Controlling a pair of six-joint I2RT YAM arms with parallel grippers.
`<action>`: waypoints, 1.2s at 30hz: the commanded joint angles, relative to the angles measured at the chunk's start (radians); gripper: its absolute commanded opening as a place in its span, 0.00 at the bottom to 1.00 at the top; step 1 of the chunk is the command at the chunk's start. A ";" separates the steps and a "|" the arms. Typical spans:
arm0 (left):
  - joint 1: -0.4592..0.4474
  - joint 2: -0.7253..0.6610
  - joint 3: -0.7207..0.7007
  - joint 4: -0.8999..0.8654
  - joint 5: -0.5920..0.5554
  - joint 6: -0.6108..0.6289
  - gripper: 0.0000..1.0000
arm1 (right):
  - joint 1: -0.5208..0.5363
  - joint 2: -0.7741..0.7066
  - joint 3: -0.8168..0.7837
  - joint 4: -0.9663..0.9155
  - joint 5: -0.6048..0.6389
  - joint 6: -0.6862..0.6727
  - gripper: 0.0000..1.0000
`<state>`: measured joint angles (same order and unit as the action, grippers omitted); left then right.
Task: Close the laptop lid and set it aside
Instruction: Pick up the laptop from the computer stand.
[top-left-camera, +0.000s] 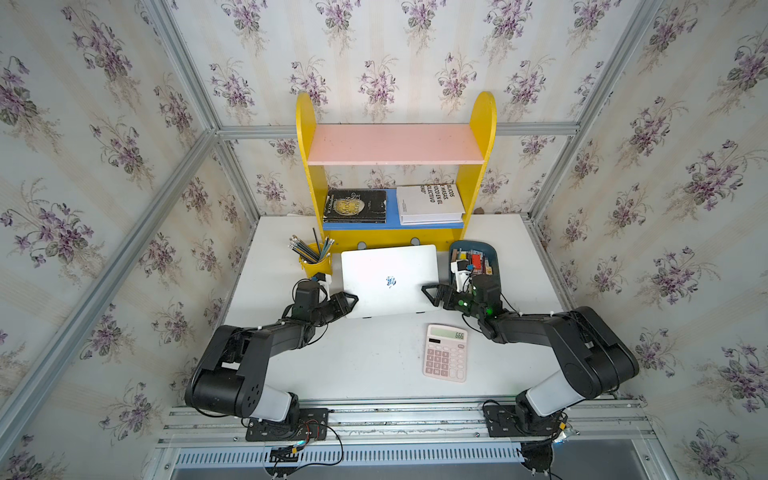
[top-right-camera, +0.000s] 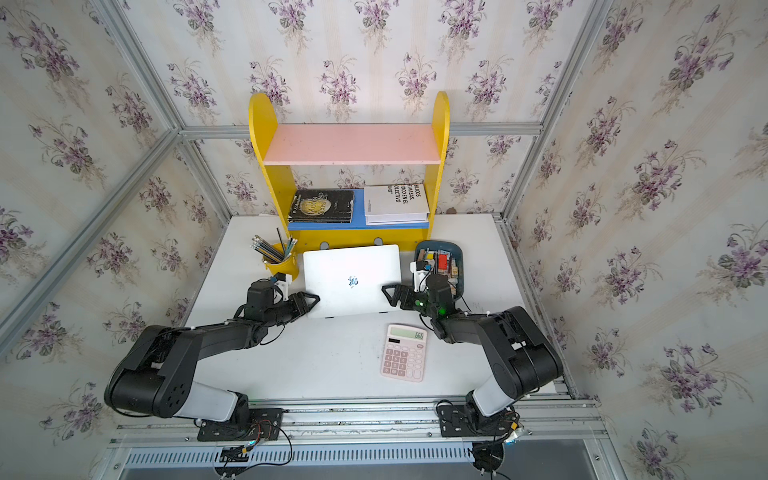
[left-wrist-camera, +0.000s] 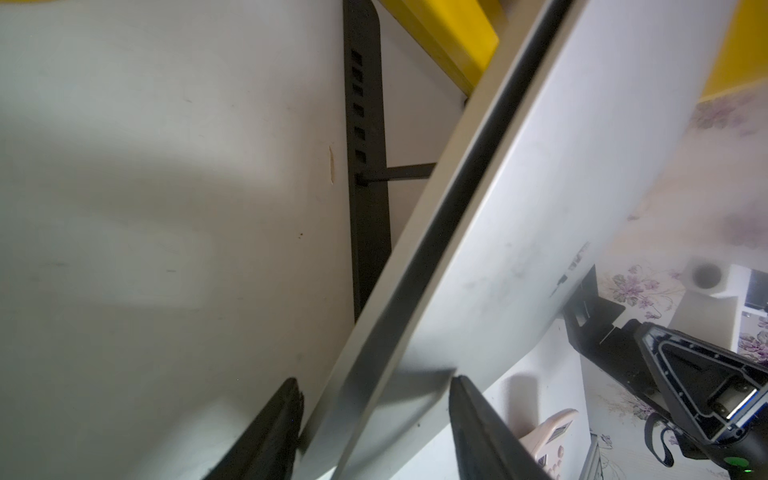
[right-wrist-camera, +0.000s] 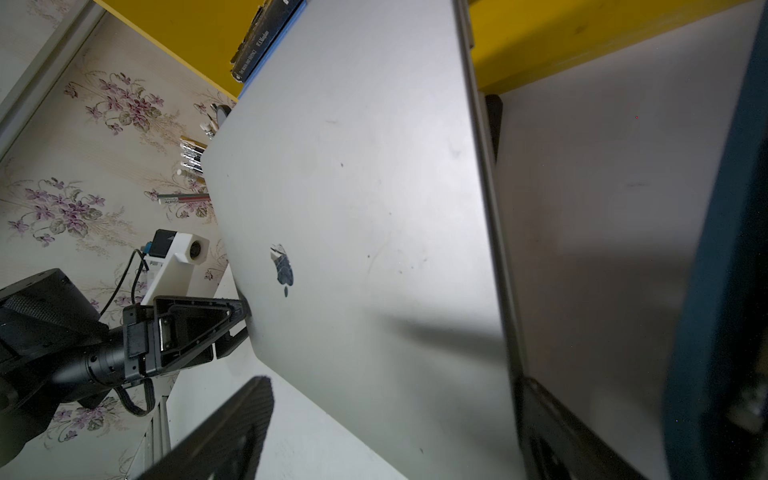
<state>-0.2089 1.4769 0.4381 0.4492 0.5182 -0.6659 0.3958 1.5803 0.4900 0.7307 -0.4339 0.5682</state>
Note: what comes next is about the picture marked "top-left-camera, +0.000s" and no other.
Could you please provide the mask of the silver laptop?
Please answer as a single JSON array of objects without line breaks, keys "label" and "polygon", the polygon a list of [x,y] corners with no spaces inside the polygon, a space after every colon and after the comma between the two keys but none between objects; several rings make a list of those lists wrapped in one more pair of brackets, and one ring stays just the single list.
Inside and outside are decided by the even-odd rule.
[{"label": "silver laptop", "polygon": [[439,281],[435,246],[345,251],[340,260],[343,291],[359,297],[350,318],[435,309],[421,292]]}]

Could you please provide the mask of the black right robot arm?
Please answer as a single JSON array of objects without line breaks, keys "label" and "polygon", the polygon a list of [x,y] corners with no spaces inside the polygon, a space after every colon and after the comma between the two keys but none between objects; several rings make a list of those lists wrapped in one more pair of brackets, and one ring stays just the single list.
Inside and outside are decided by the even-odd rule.
[{"label": "black right robot arm", "polygon": [[485,274],[470,278],[459,289],[433,283],[421,291],[433,306],[476,319],[478,331],[494,343],[552,350],[559,370],[520,392],[508,413],[525,436],[556,436],[566,422],[567,408],[613,392],[639,373],[637,359],[590,307],[522,314],[503,306],[500,281]]}]

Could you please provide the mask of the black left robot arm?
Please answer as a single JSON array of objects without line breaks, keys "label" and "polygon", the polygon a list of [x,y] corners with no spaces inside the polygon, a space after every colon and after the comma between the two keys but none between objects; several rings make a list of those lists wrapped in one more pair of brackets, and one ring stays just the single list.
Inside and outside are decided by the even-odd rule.
[{"label": "black left robot arm", "polygon": [[358,302],[352,293],[330,295],[319,281],[303,279],[275,323],[218,327],[186,387],[185,405],[208,417],[295,424],[298,396],[266,384],[270,359],[310,345],[318,328],[346,317]]}]

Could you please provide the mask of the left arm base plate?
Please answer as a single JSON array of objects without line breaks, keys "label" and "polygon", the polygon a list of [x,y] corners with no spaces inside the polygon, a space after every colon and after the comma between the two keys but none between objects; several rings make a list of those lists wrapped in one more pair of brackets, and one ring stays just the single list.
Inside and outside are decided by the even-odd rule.
[{"label": "left arm base plate", "polygon": [[247,424],[247,442],[325,440],[330,410],[327,408],[299,408],[290,412],[282,422],[250,419]]}]

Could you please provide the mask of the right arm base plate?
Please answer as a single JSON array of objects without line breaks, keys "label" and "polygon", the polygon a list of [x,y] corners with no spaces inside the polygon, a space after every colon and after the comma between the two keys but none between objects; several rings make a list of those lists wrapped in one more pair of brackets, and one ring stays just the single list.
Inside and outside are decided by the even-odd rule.
[{"label": "right arm base plate", "polygon": [[568,420],[563,410],[539,416],[526,403],[501,404],[496,400],[486,400],[481,412],[492,438],[556,438],[565,429]]}]

